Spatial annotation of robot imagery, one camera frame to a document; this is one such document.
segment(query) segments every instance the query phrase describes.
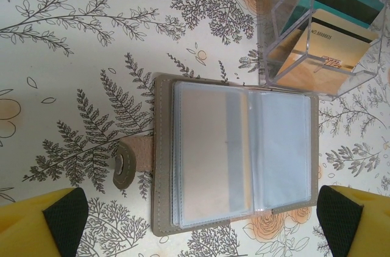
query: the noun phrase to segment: table surface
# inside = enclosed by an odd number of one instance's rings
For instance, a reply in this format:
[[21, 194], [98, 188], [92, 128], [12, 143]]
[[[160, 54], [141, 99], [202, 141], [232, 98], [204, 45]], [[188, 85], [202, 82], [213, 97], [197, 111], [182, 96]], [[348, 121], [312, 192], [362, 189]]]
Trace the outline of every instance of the table surface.
[[[156, 72], [258, 83], [255, 0], [0, 5], [0, 205], [82, 187], [79, 256], [331, 256], [315, 208], [157, 238], [151, 173], [112, 183], [117, 140], [152, 132]], [[375, 80], [320, 104], [320, 186], [388, 193], [388, 44]]]

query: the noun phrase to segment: stitching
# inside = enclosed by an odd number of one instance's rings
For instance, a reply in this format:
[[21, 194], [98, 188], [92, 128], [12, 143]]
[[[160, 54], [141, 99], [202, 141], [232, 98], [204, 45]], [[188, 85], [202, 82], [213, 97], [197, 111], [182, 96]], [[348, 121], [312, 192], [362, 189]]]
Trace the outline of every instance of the stitching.
[[[318, 110], [319, 102], [317, 100], [314, 103], [314, 107], [316, 110]], [[314, 120], [317, 120], [317, 118], [318, 118], [318, 114], [316, 113], [316, 115], [314, 116]], [[316, 148], [316, 150], [313, 151], [313, 153], [318, 154], [317, 148]], [[313, 179], [316, 178], [316, 167], [313, 167], [313, 166], [311, 167], [311, 178], [312, 178], [312, 181], [313, 181]], [[318, 191], [318, 179], [315, 179], [315, 181], [314, 181], [314, 191]], [[281, 213], [284, 211], [288, 211], [290, 209], [301, 208], [303, 203], [293, 204], [293, 205], [285, 206], [283, 208], [276, 208], [276, 209], [273, 209], [273, 211], [276, 213]], [[311, 200], [309, 200], [309, 202], [307, 202], [306, 206], [314, 206], [316, 203], [317, 203], [317, 197], [316, 197], [316, 195], [313, 195]]]
[[[158, 165], [158, 210], [157, 210], [157, 225], [158, 225], [158, 230], [161, 232], [161, 233], [170, 233], [170, 232], [173, 232], [173, 231], [185, 231], [185, 229], [182, 229], [182, 228], [178, 228], [176, 230], [167, 230], [167, 231], [163, 231], [161, 230], [161, 226], [160, 226], [160, 207], [161, 207], [161, 192], [160, 192], [160, 188], [161, 188], [161, 158], [163, 156], [163, 148], [162, 148], [162, 144], [161, 144], [161, 141], [162, 141], [162, 137], [163, 137], [163, 132], [162, 132], [162, 94], [161, 94], [161, 91], [162, 91], [162, 88], [163, 88], [163, 82], [166, 82], [166, 81], [169, 81], [169, 79], [163, 79], [161, 80], [161, 84], [160, 84], [160, 140], [158, 142], [158, 145], [160, 146], [160, 164]], [[217, 226], [219, 225], [219, 223], [221, 222], [215, 222], [213, 223], [212, 225], [214, 226]], [[200, 230], [201, 228], [204, 228], [204, 227], [209, 227], [209, 226], [198, 226], [197, 228], [192, 228], [194, 230]]]

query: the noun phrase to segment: fern print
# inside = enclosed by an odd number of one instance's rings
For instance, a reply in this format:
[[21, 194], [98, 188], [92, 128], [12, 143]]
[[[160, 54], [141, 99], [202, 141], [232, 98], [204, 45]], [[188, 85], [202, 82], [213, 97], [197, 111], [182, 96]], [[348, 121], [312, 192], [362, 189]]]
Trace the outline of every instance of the fern print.
[[114, 31], [103, 28], [102, 21], [109, 20], [112, 27], [120, 28], [131, 40], [144, 41], [146, 34], [140, 30], [155, 27], [157, 33], [165, 34], [173, 40], [179, 40], [185, 33], [185, 26], [179, 19], [166, 16], [165, 22], [156, 21], [159, 15], [158, 9], [130, 9], [130, 13], [123, 12], [112, 15], [106, 12], [110, 8], [108, 2], [111, 0], [88, 0], [84, 9], [76, 10], [68, 0], [24, 0], [23, 4], [17, 5], [16, 10], [23, 16], [20, 23], [5, 26], [0, 29], [0, 38], [10, 39], [13, 44], [18, 41], [24, 43], [30, 39], [33, 42], [44, 42], [53, 51], [61, 49], [66, 56], [73, 54], [66, 41], [66, 37], [58, 37], [51, 30], [37, 31], [37, 24], [48, 24], [92, 32], [97, 40], [105, 47], [114, 40]]
[[238, 254], [237, 234], [230, 225], [193, 231], [187, 246], [189, 250], [182, 250], [177, 257], [247, 256]]
[[324, 257], [331, 257], [332, 252], [330, 251], [330, 247], [326, 240], [324, 231], [320, 225], [313, 227], [313, 234], [322, 239], [322, 241], [317, 243], [317, 251], [321, 252]]
[[173, 60], [173, 62], [176, 64], [176, 66], [178, 68], [180, 68], [180, 72], [182, 73], [182, 75], [184, 77], [188, 77], [190, 79], [199, 79], [200, 76], [195, 76], [195, 72], [193, 69], [189, 69], [188, 67], [186, 67], [182, 62], [180, 62], [180, 60], [176, 59], [175, 57], [173, 57], [171, 54], [167, 53], [168, 57]]
[[218, 61], [218, 63], [219, 63], [219, 69], [221, 70], [221, 77], [222, 77], [221, 82], [228, 84], [229, 80], [227, 78], [225, 66], [223, 65], [223, 63], [221, 61]]
[[111, 79], [108, 78], [105, 70], [101, 71], [101, 80], [106, 91], [106, 95], [113, 103], [112, 107], [117, 115], [115, 118], [119, 131], [128, 135], [141, 132], [153, 120], [148, 116], [148, 112], [140, 112], [142, 103], [134, 104], [134, 96], [129, 98], [129, 92], [124, 93], [121, 87], [117, 87]]
[[136, 103], [129, 92], [124, 93], [112, 81], [104, 69], [101, 71], [102, 86], [112, 103], [115, 120], [90, 103], [82, 89], [77, 90], [77, 107], [83, 119], [84, 134], [73, 130], [63, 121], [57, 122], [63, 145], [45, 139], [42, 143], [46, 155], [38, 155], [37, 165], [30, 168], [30, 175], [23, 181], [58, 180], [64, 173], [72, 186], [90, 179], [97, 191], [104, 193], [104, 181], [108, 174], [108, 161], [115, 156], [118, 141], [122, 137], [153, 131], [149, 128], [151, 114], [141, 111], [142, 103]]
[[350, 163], [348, 170], [352, 170], [354, 177], [357, 177], [363, 169], [367, 169], [367, 172], [376, 169], [380, 163], [380, 152], [371, 153], [372, 148], [366, 143], [356, 143], [354, 146], [352, 150], [341, 146], [337, 152], [335, 150], [326, 152], [328, 163], [333, 164], [336, 171], [342, 170], [346, 163]]
[[359, 121], [363, 118], [363, 121], [360, 125], [360, 135], [364, 137], [364, 134], [367, 132], [369, 126], [374, 125], [377, 121], [385, 128], [385, 124], [377, 117], [369, 113], [368, 104], [365, 100], [362, 99], [360, 95], [354, 94], [352, 96], [353, 104], [350, 105], [347, 103], [345, 97], [340, 97], [338, 99], [342, 112], [336, 112], [333, 114], [332, 109], [320, 108], [319, 115], [322, 119], [322, 122], [319, 124], [319, 132], [324, 133], [326, 127], [331, 127], [330, 133], [333, 136], [336, 136], [339, 133], [340, 126], [345, 121], [343, 125], [345, 133], [351, 135], [351, 126], [353, 123]]
[[80, 116], [84, 119], [83, 122], [87, 130], [87, 140], [90, 143], [106, 143], [118, 134], [118, 130], [112, 131], [108, 135], [105, 134], [114, 121], [107, 122], [108, 114], [99, 118], [99, 109], [94, 111], [93, 105], [89, 104], [83, 90], [77, 90], [77, 102], [79, 103], [77, 107], [81, 111]]
[[88, 201], [89, 214], [76, 256], [117, 256], [133, 249], [145, 237], [149, 224], [115, 200]]
[[140, 68], [138, 69], [138, 65], [136, 62], [134, 62], [134, 59], [132, 58], [132, 55], [130, 53], [127, 53], [125, 55], [125, 63], [126, 68], [130, 69], [130, 75], [134, 77], [133, 82], [139, 83], [137, 88], [139, 90], [145, 90], [141, 94], [142, 97], [148, 97], [147, 100], [145, 100], [146, 103], [151, 104], [151, 111], [154, 111], [154, 86], [155, 86], [155, 79], [151, 79], [151, 72], [147, 72], [143, 77], [144, 69]]
[[153, 179], [153, 174], [150, 172], [142, 172], [141, 175], [138, 175], [138, 184], [140, 184], [139, 189], [140, 189], [140, 194], [143, 199], [146, 200], [147, 192], [149, 188], [152, 186], [152, 179]]
[[171, 0], [171, 7], [180, 10], [188, 28], [195, 29], [199, 21], [210, 19], [211, 34], [222, 38], [222, 43], [239, 43], [243, 34], [254, 35], [254, 19], [245, 14], [239, 0]]

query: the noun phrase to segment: card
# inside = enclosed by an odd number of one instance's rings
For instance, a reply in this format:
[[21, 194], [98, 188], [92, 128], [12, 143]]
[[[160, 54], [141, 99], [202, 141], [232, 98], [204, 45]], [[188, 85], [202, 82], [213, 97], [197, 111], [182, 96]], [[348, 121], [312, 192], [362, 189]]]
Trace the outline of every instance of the card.
[[[306, 51], [308, 29], [291, 51], [278, 74], [291, 66]], [[325, 65], [352, 71], [370, 48], [370, 42], [378, 35], [340, 17], [318, 10], [313, 14], [308, 53], [325, 59]], [[318, 61], [306, 59], [278, 80], [279, 85], [307, 91], [337, 94], [340, 86], [349, 76], [324, 68]]]

